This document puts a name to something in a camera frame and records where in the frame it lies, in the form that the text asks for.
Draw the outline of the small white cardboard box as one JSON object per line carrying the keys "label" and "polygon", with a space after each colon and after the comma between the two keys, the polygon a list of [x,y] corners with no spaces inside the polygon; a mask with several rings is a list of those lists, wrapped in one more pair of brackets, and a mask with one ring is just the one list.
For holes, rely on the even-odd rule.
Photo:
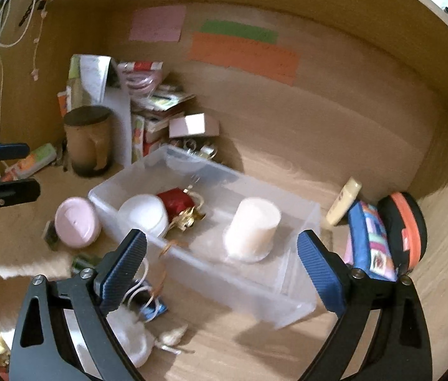
{"label": "small white cardboard box", "polygon": [[169,121],[169,138],[217,137],[220,123],[212,116],[190,114]]}

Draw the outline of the clear plastic storage bin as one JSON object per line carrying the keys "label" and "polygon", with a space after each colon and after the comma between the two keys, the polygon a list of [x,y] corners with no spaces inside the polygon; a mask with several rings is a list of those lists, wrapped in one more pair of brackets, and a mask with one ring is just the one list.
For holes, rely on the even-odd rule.
{"label": "clear plastic storage bin", "polygon": [[[148,260],[159,256],[169,240],[180,241],[182,247],[169,249],[163,257],[170,278],[277,329],[315,310],[318,296],[300,262],[296,241],[304,230],[319,231],[320,206],[316,202],[173,146],[163,146],[119,171],[93,188],[88,198],[103,231],[119,242],[137,225],[119,212],[127,200],[187,187],[202,196],[205,219],[186,231],[172,229],[165,237],[150,234]],[[282,214],[271,252],[257,263],[228,258],[223,243],[239,204],[249,197],[272,202]]]}

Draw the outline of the red velvet drawstring pouch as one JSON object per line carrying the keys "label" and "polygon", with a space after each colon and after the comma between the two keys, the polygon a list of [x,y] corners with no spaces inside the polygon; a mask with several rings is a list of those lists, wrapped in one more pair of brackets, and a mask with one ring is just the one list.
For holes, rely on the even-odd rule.
{"label": "red velvet drawstring pouch", "polygon": [[204,198],[192,188],[172,188],[157,194],[162,201],[167,215],[168,230],[186,231],[196,222],[203,220],[206,214],[202,211]]}

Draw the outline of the blue patchwork pouch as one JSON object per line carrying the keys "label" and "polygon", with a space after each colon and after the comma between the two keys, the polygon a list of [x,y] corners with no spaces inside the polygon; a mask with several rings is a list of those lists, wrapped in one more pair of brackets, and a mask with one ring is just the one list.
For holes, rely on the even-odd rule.
{"label": "blue patchwork pouch", "polygon": [[350,227],[345,264],[362,269],[371,279],[396,281],[397,272],[387,242],[387,232],[377,208],[356,200],[347,212]]}

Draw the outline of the stack of small booklets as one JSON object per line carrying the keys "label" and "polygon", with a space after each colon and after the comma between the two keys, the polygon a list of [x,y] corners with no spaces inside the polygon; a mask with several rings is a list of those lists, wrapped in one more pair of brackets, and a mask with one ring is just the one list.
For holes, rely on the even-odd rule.
{"label": "stack of small booklets", "polygon": [[155,90],[145,97],[132,97],[131,112],[147,120],[162,121],[184,112],[195,98],[184,91]]}

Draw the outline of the fruit print card box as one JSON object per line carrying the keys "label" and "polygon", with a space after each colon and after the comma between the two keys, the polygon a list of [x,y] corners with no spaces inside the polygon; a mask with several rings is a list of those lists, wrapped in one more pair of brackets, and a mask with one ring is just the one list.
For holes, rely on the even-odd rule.
{"label": "fruit print card box", "polygon": [[143,143],[145,132],[145,119],[139,114],[131,114],[132,130],[132,162],[143,159]]}

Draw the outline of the pink round lidded jar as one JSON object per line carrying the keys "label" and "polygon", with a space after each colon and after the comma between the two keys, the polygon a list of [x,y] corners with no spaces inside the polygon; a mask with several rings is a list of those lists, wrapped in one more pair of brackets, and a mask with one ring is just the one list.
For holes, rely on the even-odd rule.
{"label": "pink round lidded jar", "polygon": [[91,202],[80,197],[64,200],[55,213],[58,238],[70,248],[82,249],[93,244],[102,226]]}

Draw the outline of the orange book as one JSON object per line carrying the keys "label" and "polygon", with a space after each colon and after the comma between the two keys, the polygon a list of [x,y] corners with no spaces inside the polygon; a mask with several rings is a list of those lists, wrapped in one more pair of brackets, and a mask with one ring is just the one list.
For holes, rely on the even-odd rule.
{"label": "orange book", "polygon": [[61,111],[61,117],[68,113],[67,91],[61,91],[57,94],[58,104]]}

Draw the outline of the white frosted candle jar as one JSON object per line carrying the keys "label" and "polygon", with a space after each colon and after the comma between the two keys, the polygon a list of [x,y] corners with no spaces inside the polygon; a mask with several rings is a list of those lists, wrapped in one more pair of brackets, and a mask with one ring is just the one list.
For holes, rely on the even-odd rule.
{"label": "white frosted candle jar", "polygon": [[271,201],[245,198],[223,233],[227,256],[241,262],[260,262],[273,247],[282,212]]}

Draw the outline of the cream lotion bottle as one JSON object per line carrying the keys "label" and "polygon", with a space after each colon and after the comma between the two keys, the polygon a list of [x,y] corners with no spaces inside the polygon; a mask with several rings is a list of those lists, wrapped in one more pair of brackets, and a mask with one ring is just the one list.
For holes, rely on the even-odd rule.
{"label": "cream lotion bottle", "polygon": [[337,225],[350,210],[362,189],[362,183],[355,178],[349,180],[341,188],[339,195],[333,201],[332,206],[326,214],[326,221],[330,226]]}

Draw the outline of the black orange zip case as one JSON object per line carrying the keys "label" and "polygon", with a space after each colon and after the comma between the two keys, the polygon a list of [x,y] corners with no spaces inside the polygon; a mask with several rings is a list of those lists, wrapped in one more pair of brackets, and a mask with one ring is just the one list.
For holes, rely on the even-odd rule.
{"label": "black orange zip case", "polygon": [[387,243],[399,275],[410,273],[425,256],[428,232],[417,201],[408,192],[395,192],[378,202]]}

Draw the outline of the white cloth drawstring bag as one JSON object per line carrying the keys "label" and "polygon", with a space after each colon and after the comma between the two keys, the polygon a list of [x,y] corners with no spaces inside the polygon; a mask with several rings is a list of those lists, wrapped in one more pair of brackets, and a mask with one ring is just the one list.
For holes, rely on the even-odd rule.
{"label": "white cloth drawstring bag", "polygon": [[[148,280],[149,272],[150,264],[148,260],[145,260],[142,262],[139,271],[133,277],[133,281],[128,289],[137,280]],[[165,278],[166,276],[163,275],[160,284],[157,286],[151,285],[148,281],[154,288],[154,294],[159,297]],[[145,323],[136,312],[130,310],[123,303],[123,299],[124,296],[118,309],[109,313],[107,321],[122,349],[136,368],[143,366],[148,361],[154,348],[174,355],[184,353],[184,349],[180,345],[188,331],[189,326],[187,324],[176,324],[172,329],[166,329],[159,335],[153,335],[147,328],[147,324],[152,321]]]}

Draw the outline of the orange green snack packet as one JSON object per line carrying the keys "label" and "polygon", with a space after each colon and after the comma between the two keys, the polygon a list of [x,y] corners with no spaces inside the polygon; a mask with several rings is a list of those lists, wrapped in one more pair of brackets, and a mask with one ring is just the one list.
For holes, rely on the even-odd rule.
{"label": "orange green snack packet", "polygon": [[27,157],[17,161],[10,167],[9,172],[14,179],[25,179],[52,164],[56,157],[55,147],[51,143],[47,143],[33,150]]}

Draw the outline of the orange sticky note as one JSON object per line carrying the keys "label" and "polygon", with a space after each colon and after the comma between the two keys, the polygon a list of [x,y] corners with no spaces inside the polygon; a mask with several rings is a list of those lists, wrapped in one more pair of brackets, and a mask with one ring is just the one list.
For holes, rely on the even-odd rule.
{"label": "orange sticky note", "polygon": [[300,55],[262,41],[198,32],[192,35],[189,59],[243,70],[292,86]]}

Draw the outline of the blue foil packet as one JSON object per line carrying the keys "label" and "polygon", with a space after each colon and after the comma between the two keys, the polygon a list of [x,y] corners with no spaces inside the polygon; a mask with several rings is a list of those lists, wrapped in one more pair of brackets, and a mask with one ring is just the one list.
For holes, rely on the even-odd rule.
{"label": "blue foil packet", "polygon": [[147,323],[168,312],[164,301],[154,294],[147,280],[137,280],[124,295],[123,303]]}

